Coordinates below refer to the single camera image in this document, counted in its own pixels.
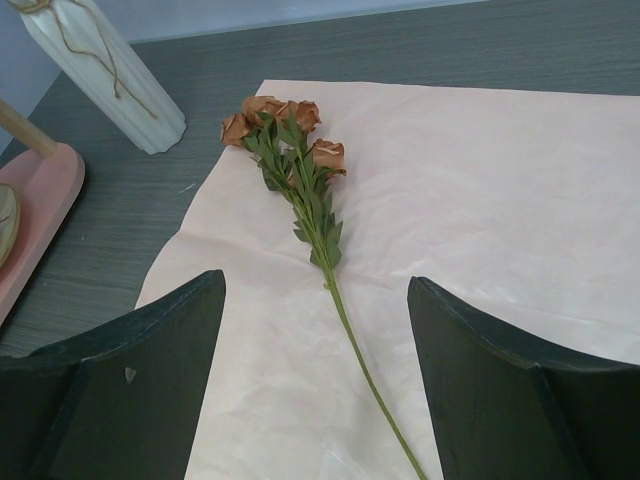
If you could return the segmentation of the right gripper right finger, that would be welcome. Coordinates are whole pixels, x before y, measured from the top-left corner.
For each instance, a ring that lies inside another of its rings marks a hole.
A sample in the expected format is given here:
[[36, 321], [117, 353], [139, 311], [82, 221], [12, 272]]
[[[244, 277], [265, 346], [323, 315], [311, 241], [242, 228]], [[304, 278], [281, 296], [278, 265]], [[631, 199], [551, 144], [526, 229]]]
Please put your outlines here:
[[639, 369], [558, 345], [424, 277], [413, 337], [447, 479], [635, 479]]

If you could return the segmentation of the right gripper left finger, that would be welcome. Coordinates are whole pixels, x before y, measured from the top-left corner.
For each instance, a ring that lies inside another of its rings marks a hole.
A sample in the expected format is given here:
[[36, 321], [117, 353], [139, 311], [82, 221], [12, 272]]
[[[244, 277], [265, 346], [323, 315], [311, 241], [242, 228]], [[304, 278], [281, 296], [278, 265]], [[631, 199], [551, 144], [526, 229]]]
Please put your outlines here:
[[226, 296], [206, 271], [154, 302], [1, 360], [5, 479], [181, 479]]

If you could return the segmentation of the pink flower bouquet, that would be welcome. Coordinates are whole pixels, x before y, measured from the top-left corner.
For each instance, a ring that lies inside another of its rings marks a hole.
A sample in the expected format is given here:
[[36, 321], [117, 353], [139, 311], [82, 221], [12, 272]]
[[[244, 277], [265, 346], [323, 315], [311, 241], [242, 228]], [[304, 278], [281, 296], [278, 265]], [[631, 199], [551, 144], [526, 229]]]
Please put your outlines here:
[[[639, 359], [639, 100], [267, 80], [311, 100], [342, 143], [332, 184], [337, 276], [388, 408], [432, 479], [440, 463], [410, 325], [421, 276], [539, 337]], [[242, 149], [225, 149], [139, 296], [206, 270], [224, 314], [190, 479], [411, 479], [294, 214]]]

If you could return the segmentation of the red leafy flower stem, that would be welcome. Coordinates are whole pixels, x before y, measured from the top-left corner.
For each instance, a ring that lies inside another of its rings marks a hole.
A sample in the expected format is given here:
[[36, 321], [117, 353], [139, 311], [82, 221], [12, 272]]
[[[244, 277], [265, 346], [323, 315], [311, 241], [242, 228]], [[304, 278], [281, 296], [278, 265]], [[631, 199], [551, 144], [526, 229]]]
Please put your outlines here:
[[268, 190], [279, 193], [295, 215], [294, 235], [309, 245], [309, 261], [324, 277], [337, 315], [370, 391], [419, 479], [427, 474], [387, 407], [366, 364], [351, 326], [336, 277], [342, 260], [343, 223], [336, 219], [331, 184], [345, 176], [345, 147], [340, 142], [309, 140], [321, 124], [313, 101], [279, 100], [274, 96], [249, 96], [239, 113], [222, 121], [220, 141], [252, 155]]

